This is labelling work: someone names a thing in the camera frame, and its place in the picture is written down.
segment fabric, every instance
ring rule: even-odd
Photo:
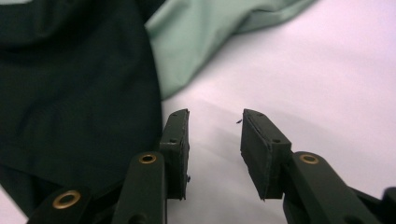
[[[279,24],[313,1],[165,1],[146,23],[162,98],[188,84],[230,35]]]
[[[161,136],[146,8],[0,6],[0,182],[27,216],[61,186],[95,192],[123,179],[132,156]]]

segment white surface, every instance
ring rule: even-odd
[[[231,38],[163,102],[165,118],[191,112],[191,182],[187,201],[168,202],[168,223],[286,223],[281,201],[260,201],[240,156],[244,108],[348,185],[377,198],[396,186],[395,21],[392,0],[321,0],[293,21]],[[24,221],[0,200],[0,223]]]

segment dark green fabric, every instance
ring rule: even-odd
[[[142,8],[127,0],[0,6],[0,166],[7,173],[0,182],[18,204],[30,204],[23,200],[34,196],[18,195],[38,192],[29,184],[36,178],[93,191],[111,185],[160,137]],[[16,173],[32,179],[11,178]]]

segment light green fabric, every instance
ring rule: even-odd
[[[315,0],[166,0],[146,23],[163,99],[234,33],[288,20]]]

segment metal grommet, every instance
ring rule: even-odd
[[[70,200],[66,200],[66,202],[62,202],[65,197],[70,196]],[[65,209],[70,206],[73,206],[75,203],[79,201],[81,198],[81,194],[76,190],[69,190],[58,197],[53,201],[52,206],[56,209]]]
[[[150,164],[157,160],[157,157],[152,154],[147,154],[139,158],[140,163]]]
[[[301,155],[300,160],[305,163],[308,163],[308,164],[318,164],[319,163],[318,158],[316,158],[315,156],[310,155],[310,154]]]

